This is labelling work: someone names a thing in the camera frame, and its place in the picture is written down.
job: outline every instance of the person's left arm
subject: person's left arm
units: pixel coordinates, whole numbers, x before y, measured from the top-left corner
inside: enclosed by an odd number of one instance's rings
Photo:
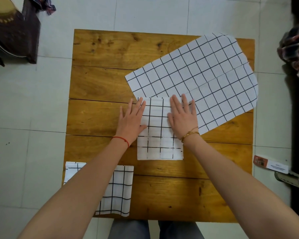
[[[116,135],[129,144],[146,128],[140,126],[145,109],[142,98],[132,108],[128,104],[125,116],[120,108]],[[36,213],[24,228],[19,239],[83,238],[112,174],[128,148],[127,142],[113,138],[92,161],[80,169]]]

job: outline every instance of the unfolded checkered cloth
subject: unfolded checkered cloth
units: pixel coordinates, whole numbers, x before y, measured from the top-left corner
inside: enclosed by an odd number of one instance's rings
[[[279,57],[297,71],[299,77],[299,25],[284,35],[277,51]]]
[[[33,0],[33,1],[35,1],[40,6],[41,10],[46,11],[48,15],[51,15],[53,12],[56,11],[56,8],[54,5],[52,5],[51,0]]]

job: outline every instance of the person's right arm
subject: person's right arm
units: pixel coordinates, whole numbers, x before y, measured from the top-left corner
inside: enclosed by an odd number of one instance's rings
[[[172,113],[169,113],[171,127],[179,139],[198,126],[194,100],[190,112],[184,95],[182,99],[184,108],[176,96],[171,98]],[[250,239],[299,238],[299,216],[275,193],[217,152],[198,134],[187,136],[184,145],[198,159]]]

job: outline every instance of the red bracelet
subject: red bracelet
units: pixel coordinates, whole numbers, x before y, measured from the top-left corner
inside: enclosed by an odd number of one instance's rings
[[[125,138],[123,138],[123,137],[117,137],[117,136],[114,136],[114,137],[111,138],[111,140],[112,140],[113,138],[120,138],[120,139],[123,139],[125,142],[128,143],[128,141],[127,141]]]

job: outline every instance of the wooden tabletop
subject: wooden tabletop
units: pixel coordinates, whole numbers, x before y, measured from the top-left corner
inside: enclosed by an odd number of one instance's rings
[[[131,98],[136,101],[125,75],[198,37],[75,30],[64,163],[90,161],[115,135],[119,107],[127,107]],[[254,40],[237,40],[254,68]],[[251,173],[252,132],[253,110],[202,137]],[[186,148],[183,160],[137,160],[135,141],[119,164],[134,165],[128,218],[236,221],[198,161]]]

